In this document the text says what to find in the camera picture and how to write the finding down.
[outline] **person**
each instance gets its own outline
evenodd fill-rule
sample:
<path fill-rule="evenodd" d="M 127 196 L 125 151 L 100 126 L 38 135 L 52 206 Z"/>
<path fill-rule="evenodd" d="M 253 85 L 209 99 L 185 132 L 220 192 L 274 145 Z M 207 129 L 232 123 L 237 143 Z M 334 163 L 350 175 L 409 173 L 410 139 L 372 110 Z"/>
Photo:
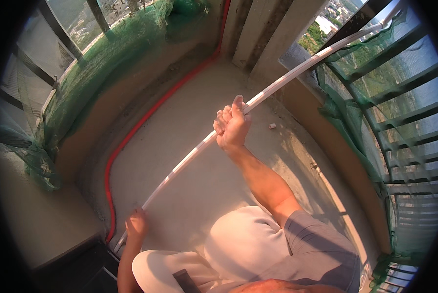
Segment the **person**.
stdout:
<path fill-rule="evenodd" d="M 126 221 L 128 237 L 118 268 L 120 293 L 181 293 L 174 274 L 186 269 L 205 293 L 355 293 L 360 261 L 350 241 L 299 205 L 289 185 L 245 146 L 251 126 L 245 103 L 217 112 L 217 144 L 240 169 L 258 206 L 240 208 L 216 221 L 196 252 L 140 252 L 148 226 L 141 209 Z"/>

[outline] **concrete pillar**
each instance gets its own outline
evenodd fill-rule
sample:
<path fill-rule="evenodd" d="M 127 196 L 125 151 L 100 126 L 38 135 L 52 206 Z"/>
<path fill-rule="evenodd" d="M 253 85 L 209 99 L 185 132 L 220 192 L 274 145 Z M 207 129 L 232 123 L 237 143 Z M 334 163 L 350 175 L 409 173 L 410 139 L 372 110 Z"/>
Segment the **concrete pillar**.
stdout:
<path fill-rule="evenodd" d="M 227 14 L 226 26 L 224 27 L 224 35 L 222 36 L 221 54 L 226 56 L 232 50 L 232 40 L 234 38 L 235 29 L 238 26 L 239 7 L 245 0 L 231 0 L 229 12 Z"/>
<path fill-rule="evenodd" d="M 232 63 L 239 68 L 244 68 L 255 44 L 260 38 L 266 24 L 272 17 L 275 6 L 280 3 L 276 0 L 254 0 L 242 33 L 240 34 L 239 43 L 235 50 Z"/>
<path fill-rule="evenodd" d="M 281 77 L 286 70 L 283 70 L 278 58 L 304 34 L 328 1 L 294 0 L 253 67 L 250 78 L 266 86 Z"/>

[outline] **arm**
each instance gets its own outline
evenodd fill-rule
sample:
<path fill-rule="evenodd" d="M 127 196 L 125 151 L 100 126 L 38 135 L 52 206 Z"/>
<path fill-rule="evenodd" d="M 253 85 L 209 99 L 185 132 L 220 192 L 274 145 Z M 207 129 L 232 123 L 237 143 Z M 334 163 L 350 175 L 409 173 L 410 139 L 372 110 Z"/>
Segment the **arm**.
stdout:
<path fill-rule="evenodd" d="M 133 275 L 133 260 L 140 253 L 144 238 L 148 231 L 146 215 L 139 208 L 135 209 L 131 216 L 126 220 L 126 239 L 125 249 L 123 250 L 120 264 L 118 265 L 118 292 L 137 293 L 142 292 Z"/>
<path fill-rule="evenodd" d="M 250 114 L 242 112 L 242 96 L 235 97 L 232 107 L 218 111 L 214 129 L 217 143 L 237 165 L 251 192 L 284 228 L 287 218 L 302 209 L 287 183 L 273 170 L 258 160 L 246 147 L 245 137 L 251 125 Z"/>

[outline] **pvc pipe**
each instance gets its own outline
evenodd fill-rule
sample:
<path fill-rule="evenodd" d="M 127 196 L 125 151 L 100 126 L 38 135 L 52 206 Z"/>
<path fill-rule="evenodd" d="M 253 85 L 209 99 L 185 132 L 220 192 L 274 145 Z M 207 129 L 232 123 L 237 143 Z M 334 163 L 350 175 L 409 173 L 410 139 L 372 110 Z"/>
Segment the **pvc pipe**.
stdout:
<path fill-rule="evenodd" d="M 288 82 L 290 82 L 292 79 L 296 78 L 298 75 L 302 74 L 304 71 L 308 70 L 310 67 L 316 65 L 318 62 L 329 56 L 330 54 L 336 52 L 337 50 L 341 49 L 342 47 L 346 46 L 347 44 L 350 44 L 351 42 L 362 38 L 363 36 L 374 32 L 376 30 L 382 29 L 383 25 L 388 23 L 391 18 L 396 14 L 396 12 L 399 11 L 400 3 L 398 3 L 394 9 L 390 12 L 388 17 L 386 17 L 383 21 L 383 23 L 379 22 L 376 25 L 370 26 L 366 29 L 362 29 L 356 33 L 353 33 L 352 35 L 343 38 L 339 42 L 336 42 L 335 44 L 325 48 L 324 50 L 321 50 L 320 52 L 316 53 L 312 57 L 310 57 L 308 60 L 302 62 L 301 64 L 297 65 L 294 69 L 286 73 L 285 75 L 278 78 L 275 82 L 270 84 L 266 89 L 258 93 L 255 97 L 253 97 L 250 101 L 248 101 L 243 108 L 243 113 L 247 114 L 252 109 L 254 109 L 256 106 L 258 106 L 261 102 L 263 102 L 267 97 L 275 93 L 277 90 L 282 88 L 284 85 L 286 85 Z M 161 190 L 170 182 L 172 179 L 174 179 L 178 173 L 180 173 L 194 158 L 196 158 L 203 150 L 205 150 L 217 137 L 217 133 L 215 130 L 213 130 L 207 137 L 205 137 L 194 149 L 189 152 L 189 154 L 181 160 L 180 163 L 169 173 L 169 175 L 157 186 L 157 188 L 152 192 L 151 196 L 148 197 L 146 202 L 143 204 L 142 208 L 146 209 L 149 203 L 152 202 L 152 200 L 159 194 Z M 127 232 L 125 231 L 118 241 L 118 243 L 115 246 L 115 252 L 118 252 L 120 250 L 120 247 L 123 245 L 127 237 Z"/>

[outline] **red hose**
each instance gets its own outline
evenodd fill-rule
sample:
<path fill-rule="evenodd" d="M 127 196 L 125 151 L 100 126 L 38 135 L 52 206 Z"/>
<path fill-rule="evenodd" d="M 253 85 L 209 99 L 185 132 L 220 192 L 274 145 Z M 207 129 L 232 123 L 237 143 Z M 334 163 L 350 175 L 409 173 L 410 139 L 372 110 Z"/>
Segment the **red hose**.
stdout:
<path fill-rule="evenodd" d="M 108 162 L 106 163 L 105 167 L 105 195 L 106 199 L 108 201 L 108 204 L 110 206 L 110 232 L 108 233 L 105 241 L 106 243 L 109 243 L 110 240 L 113 237 L 113 234 L 115 233 L 115 225 L 116 225 L 116 219 L 115 219 L 115 208 L 113 207 L 113 200 L 112 200 L 112 193 L 110 192 L 110 169 L 112 168 L 112 164 L 115 161 L 116 157 L 122 149 L 125 147 L 125 145 L 129 142 L 129 140 L 134 136 L 134 134 L 138 131 L 138 129 L 146 122 L 146 120 L 154 114 L 154 112 L 162 105 L 170 96 L 172 96 L 179 88 L 181 88 L 182 85 L 187 83 L 190 79 L 192 79 L 197 73 L 199 73 L 201 70 L 203 70 L 206 66 L 208 66 L 211 62 L 213 62 L 217 56 L 219 56 L 220 53 L 220 47 L 222 45 L 222 36 L 224 35 L 224 28 L 226 26 L 226 20 L 227 20 L 227 14 L 229 12 L 229 6 L 230 6 L 230 0 L 226 0 L 225 6 L 224 6 L 224 15 L 222 18 L 222 26 L 220 31 L 220 38 L 219 43 L 214 51 L 214 53 L 208 57 L 205 61 L 203 61 L 200 65 L 195 67 L 192 71 L 190 71 L 184 78 L 182 78 L 179 82 L 177 82 L 171 89 L 168 90 L 165 95 L 163 95 L 159 101 L 156 102 L 156 104 L 140 119 L 140 121 L 133 127 L 132 130 L 129 131 L 128 135 L 123 139 L 122 143 L 118 145 L 118 147 L 111 153 L 110 157 L 108 158 Z"/>

